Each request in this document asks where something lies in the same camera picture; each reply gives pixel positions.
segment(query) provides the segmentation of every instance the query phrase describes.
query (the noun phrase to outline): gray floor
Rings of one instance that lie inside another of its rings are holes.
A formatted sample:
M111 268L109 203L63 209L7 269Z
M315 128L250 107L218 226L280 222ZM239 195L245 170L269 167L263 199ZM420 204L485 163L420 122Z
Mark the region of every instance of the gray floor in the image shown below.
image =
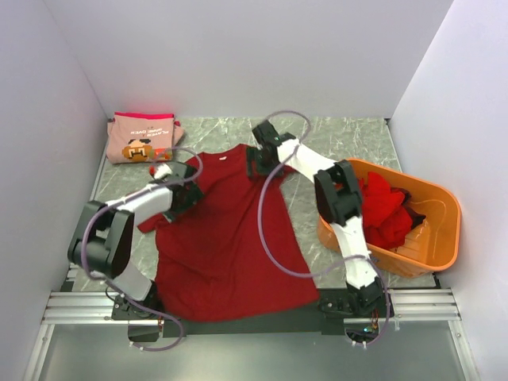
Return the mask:
M124 325L58 325L41 380L461 381L446 321L401 323L367 351L320 333L203 335L167 352L128 346ZM169 344L170 339L158 345Z
M196 152L223 152L239 143L254 145L252 127L260 118L190 118L182 119L186 130L183 146ZM275 118L279 132L302 134L304 123L293 117ZM381 118L329 118L312 119L314 130L304 142L313 150L331 159L356 157L400 170L400 165L386 122ZM186 152L177 155L184 161ZM107 201L142 188L151 178L147 164L111 165L106 162L98 184L96 199ZM314 186L301 175L292 175L282 186L282 192L293 222L302 254L311 271L319 271L337 260L336 252L321 246L316 235L318 212L314 201ZM153 233L141 234L135 229L132 258L149 278L156 274L157 250ZM432 275L405 279L386 273L389 287L434 287ZM315 279L318 287L345 287L344 268L339 267L326 277ZM101 291L104 286L90 281L82 271L76 277L74 291Z

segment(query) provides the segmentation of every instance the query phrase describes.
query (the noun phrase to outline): gray marble surface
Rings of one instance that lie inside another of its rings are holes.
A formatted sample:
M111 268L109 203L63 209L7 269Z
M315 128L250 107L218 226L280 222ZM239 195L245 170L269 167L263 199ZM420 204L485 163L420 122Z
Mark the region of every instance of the gray marble surface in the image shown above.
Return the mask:
M186 136L181 145L191 147L196 152L224 152L239 143L254 145L252 127L261 118L184 118L181 119ZM272 123L277 130L300 136L304 122L294 117L276 117ZM386 122L381 118L351 119L315 117L314 130L305 144L334 160L356 157L400 170L400 165L391 141ZM178 161L191 156L186 152L176 155ZM142 188L151 178L147 164L111 165L105 162L102 176L98 182L95 199L107 201ZM336 261L337 252L324 248L318 240L316 226L318 212L314 201L314 186L300 174L291 175L282 185L289 215L302 254L312 272L320 271ZM131 258L139 269L149 278L156 274L157 255L154 233L142 234L135 229ZM431 274L415 279L406 279L385 272L389 287L434 287ZM339 267L327 276L315 279L318 287L345 287L344 268ZM104 286L90 281L79 270L74 291L101 291Z

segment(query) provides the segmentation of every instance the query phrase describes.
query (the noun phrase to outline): red shirt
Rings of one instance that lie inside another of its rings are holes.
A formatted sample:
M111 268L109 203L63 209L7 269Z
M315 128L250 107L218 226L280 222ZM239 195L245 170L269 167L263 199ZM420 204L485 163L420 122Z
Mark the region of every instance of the red shirt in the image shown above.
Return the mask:
M312 279L281 272L261 246L256 215L264 178L247 177L245 144L223 153L200 153L197 183L205 196L169 223L161 215L139 226L156 229L156 284L170 313L194 321L222 321L287 310L318 298ZM188 163L194 167L198 161ZM264 203L264 233L280 263L309 268L294 236L279 186L270 184Z

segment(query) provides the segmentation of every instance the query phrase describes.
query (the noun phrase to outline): gray wall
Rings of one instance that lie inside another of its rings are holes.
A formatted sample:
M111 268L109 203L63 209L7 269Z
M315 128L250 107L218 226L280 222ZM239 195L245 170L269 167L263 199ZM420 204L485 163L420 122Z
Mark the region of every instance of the gray wall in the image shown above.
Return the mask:
M0 369L25 370L90 194L105 114L40 0L0 4Z
M391 117L452 0L46 0L108 114Z
M508 4L455 0L391 121L403 169L463 211L452 286L482 379L508 374Z

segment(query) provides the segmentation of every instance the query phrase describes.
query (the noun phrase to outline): orange basket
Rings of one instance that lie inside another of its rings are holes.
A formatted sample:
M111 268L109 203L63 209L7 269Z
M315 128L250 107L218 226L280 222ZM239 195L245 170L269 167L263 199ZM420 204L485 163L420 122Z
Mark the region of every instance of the orange basket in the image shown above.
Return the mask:
M407 189L411 193L408 205L426 216L422 225L406 235L403 246L385 250L368 244L376 265L407 278L443 271L452 266L457 258L460 234L460 206L453 194L436 184L390 168L358 159L348 161L358 179L367 180L368 172L376 172L392 187ZM332 228L321 216L317 224L317 236L325 247L340 252Z

